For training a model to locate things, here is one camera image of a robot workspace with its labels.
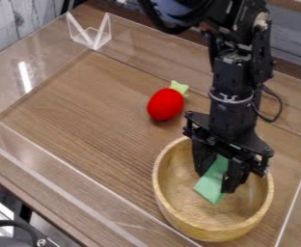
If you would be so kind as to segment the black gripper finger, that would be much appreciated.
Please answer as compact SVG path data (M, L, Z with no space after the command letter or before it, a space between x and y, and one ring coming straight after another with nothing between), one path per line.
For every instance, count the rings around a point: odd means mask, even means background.
M223 172L221 192L231 194L237 187L245 183L251 169L251 156L234 156L227 162L227 170Z
M211 145L202 143L198 140L191 141L191 154L194 162L194 171L201 177L209 169L215 159L215 149Z

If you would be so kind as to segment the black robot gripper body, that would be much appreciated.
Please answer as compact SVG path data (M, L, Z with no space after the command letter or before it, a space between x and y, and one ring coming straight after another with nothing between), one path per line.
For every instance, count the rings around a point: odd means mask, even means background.
M251 156L253 164L249 173L262 178L274 151L254 131L257 118L263 119L258 107L257 96L243 100L213 98L207 114L195 111L187 111L183 114L186 125L182 128L182 134L191 141L198 140L211 145L215 154L223 156L227 161L234 156Z

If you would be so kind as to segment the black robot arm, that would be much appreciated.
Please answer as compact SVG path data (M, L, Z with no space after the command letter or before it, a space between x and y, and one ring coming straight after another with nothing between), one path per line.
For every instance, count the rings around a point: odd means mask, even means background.
M191 27L206 39L211 84L209 112L185 113L182 133L191 139L194 171L207 174L225 157L219 191L233 193L249 175L265 177L274 151L255 133L261 95L274 77L271 18L266 0L137 0L151 24L177 35Z

